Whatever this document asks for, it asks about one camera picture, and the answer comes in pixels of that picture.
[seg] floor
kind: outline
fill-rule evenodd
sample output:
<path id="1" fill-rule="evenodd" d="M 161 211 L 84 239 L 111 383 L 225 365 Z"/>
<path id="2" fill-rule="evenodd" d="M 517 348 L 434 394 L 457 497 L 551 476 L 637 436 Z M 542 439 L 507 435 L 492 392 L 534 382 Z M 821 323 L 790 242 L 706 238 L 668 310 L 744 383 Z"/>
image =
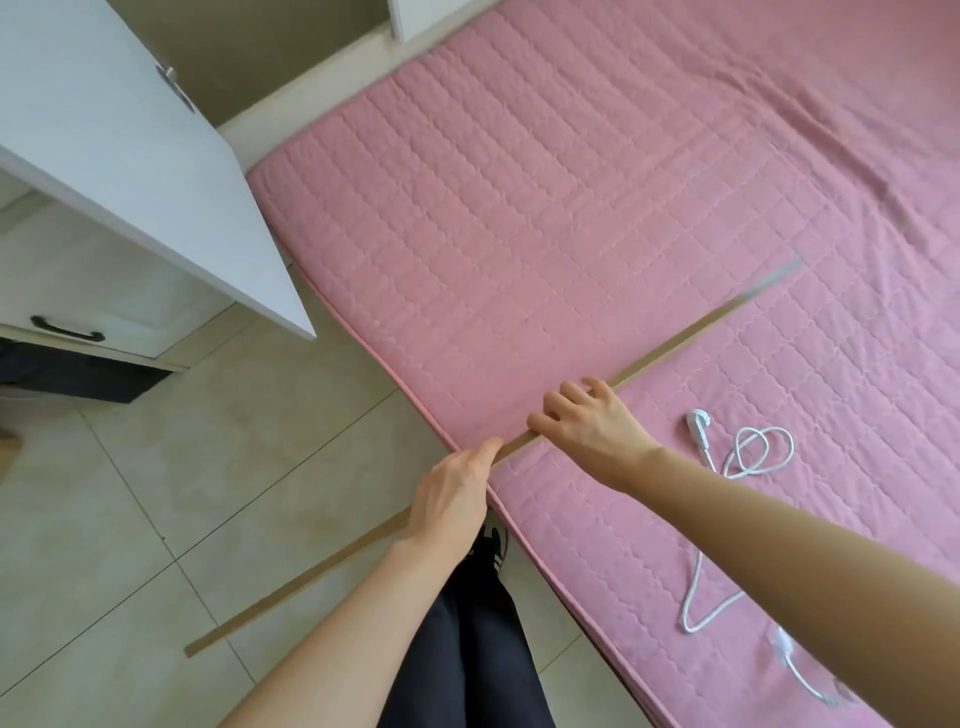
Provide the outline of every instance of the floor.
<path id="1" fill-rule="evenodd" d="M 24 440 L 0 484 L 0 724 L 215 726 L 383 553 L 184 658 L 409 504 L 444 455 L 390 378 L 304 300 L 316 341 L 249 313 L 133 404 L 0 400 L 0 426 Z M 520 548 L 501 576 L 557 725 L 647 725 Z"/>

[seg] tile grout line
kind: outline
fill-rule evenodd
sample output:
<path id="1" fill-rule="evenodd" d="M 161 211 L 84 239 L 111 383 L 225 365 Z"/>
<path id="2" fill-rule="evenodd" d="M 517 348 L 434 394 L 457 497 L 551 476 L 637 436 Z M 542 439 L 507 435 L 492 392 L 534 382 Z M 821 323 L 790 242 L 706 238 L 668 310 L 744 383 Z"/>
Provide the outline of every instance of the tile grout line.
<path id="1" fill-rule="evenodd" d="M 553 660 L 551 660 L 551 661 L 548 662 L 546 665 L 544 665 L 544 666 L 543 666 L 543 669 L 537 671 L 537 676 L 539 677 L 540 675 L 543 675 L 543 674 L 550 668 L 551 665 L 553 665 L 553 664 L 554 664 L 555 662 L 557 662 L 561 657 L 564 656 L 564 653 L 565 653 L 570 647 L 573 646 L 573 643 L 575 643 L 577 640 L 579 640 L 579 639 L 580 639 L 581 637 L 583 637 L 583 636 L 584 636 L 584 633 L 581 632 L 579 635 L 577 635 L 576 637 L 574 637 L 573 640 L 570 642 L 570 644 L 568 644 L 566 647 L 564 647 L 564 648 L 560 651 L 560 654 L 558 654 L 555 658 L 553 658 Z"/>
<path id="2" fill-rule="evenodd" d="M 57 655 L 59 655 L 64 649 L 66 649 L 67 647 L 69 647 L 69 646 L 70 646 L 71 644 L 73 644 L 76 640 L 78 640 L 78 639 L 79 639 L 80 637 L 82 637 L 84 634 L 86 634 L 86 633 L 89 632 L 91 629 L 93 629 L 93 627 L 95 627 L 95 626 L 96 626 L 97 624 L 99 624 L 101 621 L 103 621 L 104 619 L 106 619 L 114 610 L 116 610 L 118 607 L 120 607 L 124 602 L 126 602 L 126 601 L 127 601 L 128 599 L 130 599 L 133 595 L 135 595 L 135 594 L 136 594 L 137 592 L 139 592 L 141 589 L 143 589 L 144 587 L 146 587 L 146 586 L 147 586 L 148 584 L 150 584 L 154 579 L 156 579 L 156 578 L 157 578 L 158 576 L 160 576 L 162 573 L 164 573 L 165 571 L 167 571 L 168 569 L 170 569 L 170 567 L 172 567 L 172 566 L 174 566 L 174 562 L 171 562 L 171 563 L 167 564 L 165 567 L 163 567 L 163 569 L 161 569 L 160 571 L 158 571 L 157 573 L 155 573 L 153 576 L 151 576 L 149 579 L 147 579 L 145 582 L 143 582 L 143 584 L 141 584 L 141 585 L 138 586 L 136 589 L 134 589 L 132 592 L 130 592 L 127 596 L 123 597 L 120 601 L 118 601 L 116 604 L 114 604 L 112 607 L 110 607 L 110 608 L 109 608 L 106 612 L 104 612 L 101 616 L 99 616 L 99 617 L 96 618 L 94 621 L 92 621 L 87 627 L 84 627 L 84 629 L 82 629 L 82 630 L 81 630 L 80 632 L 78 632 L 76 635 L 74 635 L 73 637 L 71 637 L 66 643 L 64 643 L 62 646 L 58 647 L 57 650 L 55 650 L 51 655 L 49 655 L 48 657 L 45 657 L 38 665 L 36 665 L 36 667 L 33 667 L 29 672 L 27 672 L 27 674 L 25 674 L 23 677 L 19 678 L 16 682 L 14 682 L 14 683 L 13 683 L 11 686 L 9 686 L 6 690 L 4 690 L 3 692 L 0 692 L 0 698 L 2 698 L 4 695 L 6 695 L 6 694 L 7 694 L 8 692 L 10 692 L 11 690 L 13 690 L 16 686 L 18 686 L 20 683 L 22 683 L 24 680 L 26 680 L 28 677 L 30 677 L 32 674 L 34 674 L 34 673 L 35 673 L 37 670 L 39 670 L 41 667 L 43 667 L 43 666 L 46 665 L 48 662 L 50 662 L 50 661 L 53 660 L 55 657 L 57 657 Z"/>
<path id="3" fill-rule="evenodd" d="M 347 425 L 346 427 L 344 427 L 342 430 L 340 430 L 337 434 L 335 434 L 333 437 L 331 437 L 331 438 L 330 438 L 329 440 L 327 440 L 325 443 L 323 443 L 322 445 L 320 445 L 320 446 L 319 446 L 317 449 L 315 449 L 313 452 L 311 452 L 309 455 L 307 455 L 306 457 L 304 457 L 299 463 L 297 463 L 297 465 L 295 465 L 293 468 L 291 468 L 291 469 L 288 470 L 286 473 L 284 473 L 283 475 L 281 475 L 281 476 L 280 476 L 279 478 L 277 478 L 273 483 L 271 483 L 270 485 L 268 485 L 268 486 L 266 487 L 266 489 L 264 489 L 262 492 L 258 493 L 256 496 L 254 496 L 253 498 L 251 498 L 250 500 L 248 500 L 242 507 L 240 507 L 239 509 L 237 509 L 234 513 L 232 513 L 232 514 L 229 515 L 226 519 L 224 519 L 222 522 L 220 522 L 220 523 L 217 525 L 216 528 L 214 528 L 212 531 L 210 531 L 209 533 L 207 533 L 206 535 L 204 535 L 204 537 L 201 538 L 196 544 L 192 545 L 190 548 L 188 548 L 186 551 L 184 551 L 180 556 L 175 556 L 175 557 L 174 557 L 175 560 L 176 560 L 176 561 L 179 561 L 180 559 L 182 559 L 184 556 L 186 556 L 188 553 L 190 553 L 190 551 L 192 551 L 194 548 L 196 548 L 197 546 L 199 546 L 200 544 L 202 544 L 204 541 L 206 541 L 208 538 L 210 538 L 210 536 L 212 536 L 214 533 L 216 533 L 216 532 L 219 531 L 221 528 L 223 528 L 225 525 L 227 525 L 227 523 L 229 523 L 230 521 L 232 521 L 233 519 L 235 519 L 237 516 L 239 516 L 241 513 L 243 513 L 247 508 L 249 508 L 251 505 L 253 505 L 253 503 L 254 503 L 255 501 L 257 501 L 258 499 L 260 499 L 261 497 L 263 497 L 264 495 L 266 495 L 266 493 L 267 493 L 268 491 L 270 491 L 274 486 L 276 486 L 277 483 L 279 483 L 281 480 L 283 480 L 285 477 L 287 477 L 287 475 L 289 475 L 289 474 L 292 473 L 293 471 L 297 470 L 300 466 L 302 466 L 302 465 L 303 465 L 307 460 L 309 460 L 311 457 L 313 457 L 313 456 L 316 455 L 318 452 L 320 452 L 322 449 L 326 448 L 328 445 L 330 445 L 331 443 L 333 443 L 334 440 L 337 440 L 337 439 L 340 438 L 342 435 L 344 435 L 344 434 L 347 432 L 347 430 L 349 430 L 351 427 L 353 427 L 353 426 L 356 425 L 358 422 L 360 422 L 363 418 L 365 418 L 367 415 L 369 415 L 371 412 L 373 412 L 374 409 L 376 409 L 378 406 L 380 406 L 381 404 L 383 404 L 383 402 L 385 402 L 386 400 L 388 400 L 390 397 L 392 397 L 392 396 L 393 396 L 394 394 L 396 394 L 398 391 L 399 391 L 399 389 L 398 389 L 397 387 L 395 387 L 395 388 L 390 392 L 390 394 L 388 394 L 388 395 L 387 395 L 386 397 L 384 397 L 382 400 L 379 400 L 379 401 L 378 401 L 376 404 L 374 404 L 370 409 L 364 411 L 359 417 L 357 417 L 356 420 L 354 420 L 354 421 L 351 422 L 349 425 Z"/>
<path id="4" fill-rule="evenodd" d="M 240 303 L 239 301 L 234 301 L 234 302 L 233 302 L 233 305 L 243 305 L 243 304 Z M 215 346 L 215 347 L 214 347 L 213 349 L 211 349 L 209 352 L 207 352 L 206 354 L 204 354 L 200 359 L 198 359 L 198 360 L 195 361 L 193 364 L 191 364 L 189 367 L 187 367 L 187 368 L 186 368 L 186 372 L 189 372 L 191 369 L 193 369 L 193 368 L 195 368 L 195 367 L 199 367 L 199 366 L 200 366 L 201 364 L 203 364 L 208 358 L 210 358 L 211 356 L 213 356 L 213 354 L 215 354 L 215 353 L 218 352 L 220 349 L 222 349 L 223 347 L 225 347 L 227 344 L 229 344 L 231 341 L 233 341 L 233 339 L 235 339 L 237 336 L 239 336 L 240 334 L 242 334 L 242 333 L 243 333 L 244 331 L 246 331 L 248 328 L 250 328 L 251 326 L 253 326 L 254 324 L 256 324 L 260 319 L 264 319 L 264 320 L 269 321 L 269 319 L 266 319 L 265 316 L 256 313 L 256 311 L 254 311 L 253 313 L 256 314 L 256 318 L 254 318 L 252 321 L 248 322 L 247 324 L 244 324 L 243 327 L 240 328 L 240 330 L 235 331 L 233 334 L 231 334 L 230 336 L 228 336 L 225 341 L 220 342 L 217 346 Z M 160 363 L 165 363 L 165 362 L 161 361 L 162 358 L 163 358 L 163 354 L 161 354 L 161 355 L 157 358 L 157 361 L 160 361 Z M 186 374 L 186 372 L 176 372 L 175 374 L 182 374 L 182 375 L 183 375 L 183 374 Z"/>
<path id="5" fill-rule="evenodd" d="M 173 550 L 167 545 L 167 540 L 163 538 L 163 534 L 161 534 L 160 530 L 156 527 L 154 520 L 150 518 L 150 514 L 147 513 L 147 509 L 144 508 L 143 503 L 140 502 L 140 498 L 138 498 L 136 496 L 136 493 L 133 492 L 133 488 L 130 487 L 130 483 L 127 482 L 127 478 L 124 477 L 123 473 L 120 472 L 120 469 L 117 467 L 117 464 L 113 462 L 113 456 L 110 455 L 106 446 L 100 440 L 100 435 L 97 434 L 96 428 L 90 423 L 90 420 L 86 418 L 84 411 L 79 406 L 77 406 L 77 402 L 72 398 L 71 398 L 71 404 L 73 404 L 74 409 L 77 410 L 77 413 L 80 415 L 80 419 L 84 421 L 86 428 L 90 430 L 90 434 L 93 435 L 93 439 L 97 441 L 97 445 L 100 446 L 100 450 L 103 451 L 103 454 L 107 457 L 107 460 L 109 460 L 110 466 L 113 467 L 113 470 L 117 473 L 117 476 L 120 478 L 120 480 L 123 481 L 124 487 L 127 488 L 127 492 L 130 493 L 131 497 L 133 498 L 133 502 L 136 503 L 137 507 L 140 509 L 140 512 L 143 514 L 143 517 L 147 519 L 147 523 L 150 524 L 150 527 L 154 530 L 154 533 L 156 533 L 156 537 L 160 539 L 160 542 L 163 544 L 163 547 L 167 549 L 167 553 L 170 554 L 170 558 L 172 559 L 170 564 L 177 563 L 177 556 L 174 555 Z"/>
<path id="6" fill-rule="evenodd" d="M 197 591 L 197 587 L 195 587 L 193 582 L 190 581 L 190 577 L 187 576 L 187 573 L 184 570 L 183 566 L 180 564 L 180 562 L 175 561 L 174 563 L 177 565 L 177 568 L 180 570 L 180 573 L 183 574 L 183 578 L 186 579 L 186 583 L 190 585 L 190 589 L 192 589 L 193 593 L 197 595 L 197 599 L 199 599 L 200 603 L 203 604 L 204 609 L 206 610 L 206 613 L 210 616 L 210 620 L 214 624 L 220 624 L 220 622 L 217 621 L 217 619 L 213 616 L 213 612 L 210 611 L 210 608 L 206 606 L 206 602 L 204 601 L 204 598 L 200 596 L 200 592 Z M 233 644 L 230 643 L 230 640 L 224 640 L 224 642 L 227 643 L 228 647 L 230 648 L 230 652 L 233 653 L 233 656 L 237 659 L 237 662 L 240 663 L 240 667 L 242 667 L 243 671 L 247 673 L 247 677 L 250 678 L 251 683 L 253 685 L 256 685 L 256 680 L 253 679 L 253 675 L 251 675 L 250 671 L 247 669 L 247 665 L 244 663 L 243 658 L 240 657 L 240 655 L 237 654 L 236 649 L 233 648 Z"/>

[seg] forearm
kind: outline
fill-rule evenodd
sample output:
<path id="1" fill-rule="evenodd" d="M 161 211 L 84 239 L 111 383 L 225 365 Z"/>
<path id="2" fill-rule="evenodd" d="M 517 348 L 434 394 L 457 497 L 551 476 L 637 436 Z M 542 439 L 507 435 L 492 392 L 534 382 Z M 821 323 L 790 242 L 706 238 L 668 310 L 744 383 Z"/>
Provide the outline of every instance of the forearm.
<path id="1" fill-rule="evenodd" d="M 261 682 L 221 728 L 371 728 L 424 615 L 455 560 L 412 539 Z"/>
<path id="2" fill-rule="evenodd" d="M 666 449 L 630 490 L 895 725 L 960 725 L 956 585 Z"/>

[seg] pink mattress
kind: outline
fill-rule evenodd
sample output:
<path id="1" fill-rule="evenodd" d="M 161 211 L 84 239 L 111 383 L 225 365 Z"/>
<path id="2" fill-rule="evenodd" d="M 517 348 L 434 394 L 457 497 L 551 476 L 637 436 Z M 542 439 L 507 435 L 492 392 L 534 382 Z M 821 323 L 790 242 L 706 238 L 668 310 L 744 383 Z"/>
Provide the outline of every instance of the pink mattress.
<path id="1" fill-rule="evenodd" d="M 960 5 L 507 0 L 250 182 L 278 239 L 452 446 L 524 428 L 792 256 L 628 384 L 662 441 L 781 425 L 752 487 L 960 580 Z M 544 443 L 492 500 L 661 724 L 875 726 L 777 664 L 748 600 L 677 628 L 693 548 Z M 734 586 L 708 567 L 697 604 Z"/>

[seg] black pants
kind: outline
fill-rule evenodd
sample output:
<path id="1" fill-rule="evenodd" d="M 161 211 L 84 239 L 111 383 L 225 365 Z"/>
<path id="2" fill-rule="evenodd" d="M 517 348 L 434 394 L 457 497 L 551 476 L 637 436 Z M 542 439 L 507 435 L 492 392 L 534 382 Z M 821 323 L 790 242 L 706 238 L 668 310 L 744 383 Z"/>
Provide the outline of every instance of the black pants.
<path id="1" fill-rule="evenodd" d="M 514 601 L 481 541 L 427 612 L 379 728 L 554 728 Z"/>

